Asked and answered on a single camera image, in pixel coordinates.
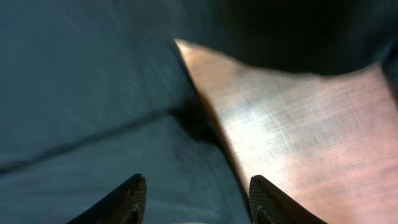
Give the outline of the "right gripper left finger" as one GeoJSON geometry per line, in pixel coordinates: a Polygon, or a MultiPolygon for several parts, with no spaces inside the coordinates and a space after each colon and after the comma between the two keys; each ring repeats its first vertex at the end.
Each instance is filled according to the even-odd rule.
{"type": "Polygon", "coordinates": [[[146,193],[146,179],[134,174],[67,224],[141,224],[146,193]]]}

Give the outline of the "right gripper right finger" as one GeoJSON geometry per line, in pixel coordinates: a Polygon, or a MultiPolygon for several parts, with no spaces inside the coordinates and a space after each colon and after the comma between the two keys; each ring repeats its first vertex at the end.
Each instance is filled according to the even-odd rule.
{"type": "Polygon", "coordinates": [[[249,208],[253,224],[326,224],[262,175],[251,177],[249,208]]]}

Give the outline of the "black t-shirt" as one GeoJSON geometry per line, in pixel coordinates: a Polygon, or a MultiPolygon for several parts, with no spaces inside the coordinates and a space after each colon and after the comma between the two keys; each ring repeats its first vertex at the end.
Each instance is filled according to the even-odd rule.
{"type": "Polygon", "coordinates": [[[175,43],[222,7],[2,1],[1,222],[69,222],[142,174],[145,223],[249,223],[175,43]]]}

